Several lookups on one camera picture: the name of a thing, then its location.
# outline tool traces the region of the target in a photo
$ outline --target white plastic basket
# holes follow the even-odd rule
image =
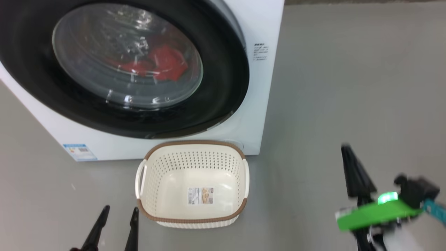
[[[226,142],[158,145],[141,162],[135,179],[140,211],[176,228],[228,226],[244,209],[248,193],[246,158]]]

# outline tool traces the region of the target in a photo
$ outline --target gray floor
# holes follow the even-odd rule
[[[444,0],[285,0],[285,5],[294,4],[364,4],[364,3],[416,3],[435,2]]]
[[[209,231],[141,218],[140,250],[355,250],[334,218],[353,204],[342,142],[380,192],[395,189],[399,172],[446,187],[446,5],[383,6],[285,8],[262,151],[248,159],[245,211]],[[82,245],[109,204],[100,250],[123,250],[139,161],[75,163],[2,84],[0,100],[2,248]],[[442,250],[446,231],[428,216],[408,228],[425,250]]]

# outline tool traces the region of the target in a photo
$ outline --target blue cable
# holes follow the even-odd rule
[[[446,209],[443,205],[436,204],[433,200],[425,200],[423,204],[423,211],[432,215],[446,226]]]

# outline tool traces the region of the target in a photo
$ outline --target sticker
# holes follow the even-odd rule
[[[66,144],[63,147],[76,161],[98,160],[85,144]]]
[[[266,60],[269,47],[264,43],[254,44],[254,61]]]
[[[213,204],[214,188],[189,188],[187,201],[189,205]]]
[[[338,220],[341,217],[351,214],[352,211],[355,209],[356,209],[356,207],[343,208],[343,209],[340,209],[338,212],[336,212],[334,214],[334,216],[336,217],[336,220]]]

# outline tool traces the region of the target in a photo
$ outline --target front-loading washing machine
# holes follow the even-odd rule
[[[0,3],[0,79],[77,161],[260,152],[283,0]]]

